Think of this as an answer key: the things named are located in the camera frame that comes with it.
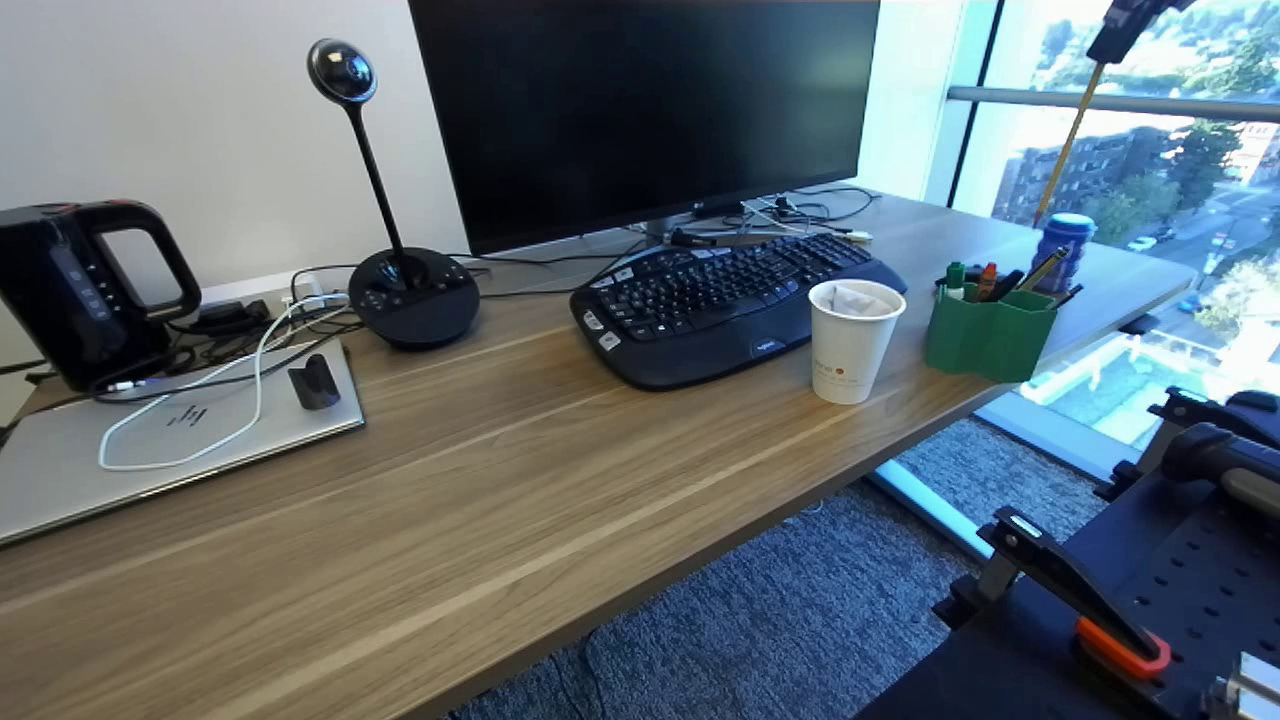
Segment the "green pen holder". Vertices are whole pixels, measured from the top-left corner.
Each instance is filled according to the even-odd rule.
[[[1000,384],[1027,378],[1057,319],[1057,294],[1009,293],[995,302],[935,294],[924,359],[940,370],[973,370]]]

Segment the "bottle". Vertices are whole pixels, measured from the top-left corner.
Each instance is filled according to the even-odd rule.
[[[1091,232],[1091,216],[1052,213],[1036,242],[1032,289],[1050,294],[1067,294]]]

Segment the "microphone base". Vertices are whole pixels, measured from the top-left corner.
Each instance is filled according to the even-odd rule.
[[[358,262],[352,312],[385,345],[423,350],[473,330],[479,289],[465,262],[427,247],[389,247]]]

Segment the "black kettle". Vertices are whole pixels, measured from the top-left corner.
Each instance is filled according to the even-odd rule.
[[[143,232],[176,294],[143,302],[113,234]],[[101,390],[168,362],[168,319],[202,306],[202,284],[163,219],[134,201],[34,203],[0,213],[0,294],[45,359],[75,386]]]

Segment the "black equipment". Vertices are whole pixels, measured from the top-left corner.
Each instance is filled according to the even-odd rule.
[[[1154,411],[1158,441],[1067,544],[995,511],[992,558],[935,607],[958,637],[863,714],[1277,711],[1277,666],[1264,690],[1241,676],[1280,662],[1280,398],[1171,386]]]
[[[176,279],[176,298],[143,302],[118,238],[143,232]],[[202,284],[143,203],[35,203],[0,213],[0,294],[47,362],[101,390],[168,362],[168,319],[202,306]]]
[[[322,96],[340,103],[352,119],[377,206],[385,216],[389,252],[367,257],[349,284],[352,306],[392,348],[442,348],[461,338],[479,306],[476,279],[453,257],[427,247],[406,247],[392,203],[385,195],[377,161],[367,152],[361,109],[373,99],[373,64],[361,48],[340,41],[315,41],[307,73]]]
[[[904,279],[834,232],[747,247],[649,247],[572,293],[598,357],[638,386],[742,370],[809,338],[822,279]]]

